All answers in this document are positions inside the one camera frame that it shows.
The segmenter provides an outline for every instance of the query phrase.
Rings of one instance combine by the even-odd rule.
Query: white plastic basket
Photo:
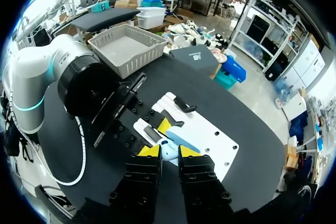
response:
[[[164,20],[164,14],[155,16],[141,16],[137,14],[138,26],[143,29],[151,29],[153,27],[162,26]]]
[[[167,40],[139,27],[112,27],[88,40],[93,52],[122,79],[162,56]]]
[[[140,11],[140,16],[164,16],[166,12],[166,8],[161,7],[138,7],[137,9]]]

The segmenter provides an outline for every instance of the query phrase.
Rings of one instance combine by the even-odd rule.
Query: black box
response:
[[[206,76],[214,74],[219,64],[215,56],[204,45],[171,50],[170,54]]]

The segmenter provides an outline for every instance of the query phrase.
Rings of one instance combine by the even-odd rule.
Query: black handle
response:
[[[160,113],[161,115],[163,115],[165,118],[167,118],[168,122],[172,125],[172,126],[178,126],[178,127],[182,127],[184,125],[184,122],[182,121],[175,121],[173,119],[173,117],[169,114],[169,112],[167,110],[163,110]]]
[[[159,134],[157,134],[157,132],[152,128],[150,127],[149,125],[146,126],[143,131],[152,139],[154,140],[154,142],[158,142],[159,140],[161,140],[161,136]]]
[[[195,105],[192,106],[187,106],[187,104],[182,100],[182,98],[180,97],[176,97],[174,99],[175,104],[180,107],[180,109],[184,112],[184,113],[190,113],[193,112],[197,109],[197,107]]]

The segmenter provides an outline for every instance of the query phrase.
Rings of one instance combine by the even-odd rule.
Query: white cabinet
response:
[[[294,85],[299,79],[299,75],[296,73],[294,68],[290,68],[286,74],[284,74],[285,82],[288,86]]]
[[[285,106],[282,107],[282,110],[284,111],[288,121],[292,121],[294,118],[307,110],[307,105],[305,99],[297,93]]]
[[[292,93],[296,93],[299,91],[299,89],[305,89],[307,86],[304,84],[304,82],[299,79],[291,88]]]
[[[293,66],[299,76],[302,76],[307,71],[309,66],[315,60],[318,53],[319,50],[315,46],[314,42],[309,39],[305,49],[302,51],[302,53],[298,57],[298,60],[294,63]]]
[[[306,87],[308,87],[313,80],[319,75],[321,70],[326,64],[320,53],[318,53],[316,59],[311,64],[311,66],[307,69],[307,71],[301,76],[301,80],[304,82]]]

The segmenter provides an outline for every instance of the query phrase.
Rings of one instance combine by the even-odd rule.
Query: gray basket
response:
[[[167,40],[125,24],[103,31],[88,43],[98,57],[124,79],[162,56]]]

